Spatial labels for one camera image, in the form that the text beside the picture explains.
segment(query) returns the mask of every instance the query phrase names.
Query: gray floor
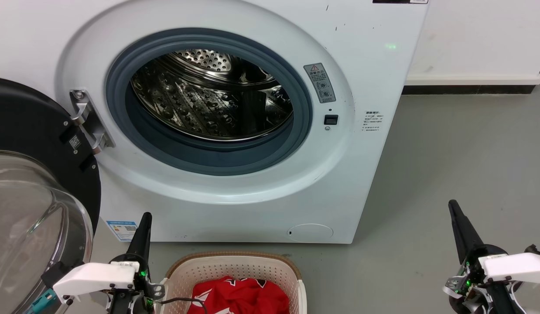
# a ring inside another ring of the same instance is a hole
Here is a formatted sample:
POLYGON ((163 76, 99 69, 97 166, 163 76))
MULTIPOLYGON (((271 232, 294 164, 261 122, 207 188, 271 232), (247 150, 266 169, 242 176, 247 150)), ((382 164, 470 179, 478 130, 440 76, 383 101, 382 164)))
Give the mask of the gray floor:
MULTIPOLYGON (((404 96, 351 245, 152 244, 153 280, 184 255, 210 250, 287 254, 309 313, 453 313, 441 291, 458 269, 449 199, 485 242, 540 248, 540 86, 527 96, 404 96)), ((123 253, 103 222, 94 261, 123 253)), ((539 288, 531 307, 540 308, 539 288)), ((91 302, 68 312, 102 313, 91 302)))

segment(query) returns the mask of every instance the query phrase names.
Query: basket rim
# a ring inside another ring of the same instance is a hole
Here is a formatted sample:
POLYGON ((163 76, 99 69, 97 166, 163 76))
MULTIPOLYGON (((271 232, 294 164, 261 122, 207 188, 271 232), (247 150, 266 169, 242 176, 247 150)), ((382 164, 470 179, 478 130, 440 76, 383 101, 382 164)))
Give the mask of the basket rim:
POLYGON ((258 258, 276 259, 276 260, 286 263, 294 271, 295 276, 297 277, 297 280, 301 280, 301 272, 299 271, 299 268, 297 268, 297 266, 294 264, 294 262, 290 261, 289 259, 279 254, 255 252, 255 251, 216 251, 216 252, 201 252, 201 253, 188 254, 187 256, 176 261, 169 268, 169 270, 167 270, 165 277, 171 278, 171 276, 173 275, 173 272, 177 269, 177 267, 181 266, 182 264, 184 264, 185 262, 189 260, 197 259, 197 258, 217 257, 217 256, 252 256, 252 257, 258 257, 258 258))

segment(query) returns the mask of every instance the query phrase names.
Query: red clothing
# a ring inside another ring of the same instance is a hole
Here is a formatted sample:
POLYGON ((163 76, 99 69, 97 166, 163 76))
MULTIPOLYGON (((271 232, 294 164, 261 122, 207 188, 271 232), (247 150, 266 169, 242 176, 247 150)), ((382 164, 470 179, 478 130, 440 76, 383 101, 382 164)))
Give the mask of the red clothing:
MULTIPOLYGON (((266 280, 226 276, 198 283, 192 298, 204 300, 208 314, 289 314, 290 299, 276 284, 266 280)), ((198 302, 192 302, 187 314, 204 314, 198 302)))

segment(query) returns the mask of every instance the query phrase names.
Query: white plastic basket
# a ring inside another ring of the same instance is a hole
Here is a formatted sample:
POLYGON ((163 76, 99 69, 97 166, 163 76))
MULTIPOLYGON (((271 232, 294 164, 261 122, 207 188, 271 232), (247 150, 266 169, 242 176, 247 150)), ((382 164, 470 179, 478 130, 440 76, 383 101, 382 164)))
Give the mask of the white plastic basket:
MULTIPOLYGON (((195 284, 223 276, 268 280, 278 285, 290 299, 290 314, 307 314, 307 295, 301 273, 290 260, 276 254, 257 252, 212 252, 185 256, 167 271, 162 281, 163 300, 190 298, 195 284)), ((161 314, 186 314, 190 302, 172 302, 161 314)))

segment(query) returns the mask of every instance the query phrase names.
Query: white wall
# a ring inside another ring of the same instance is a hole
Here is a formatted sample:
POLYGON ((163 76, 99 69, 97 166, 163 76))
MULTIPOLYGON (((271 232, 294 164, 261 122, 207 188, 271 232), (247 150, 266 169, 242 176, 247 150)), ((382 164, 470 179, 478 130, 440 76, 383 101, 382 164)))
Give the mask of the white wall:
POLYGON ((430 0, 407 85, 540 83, 540 0, 430 0))

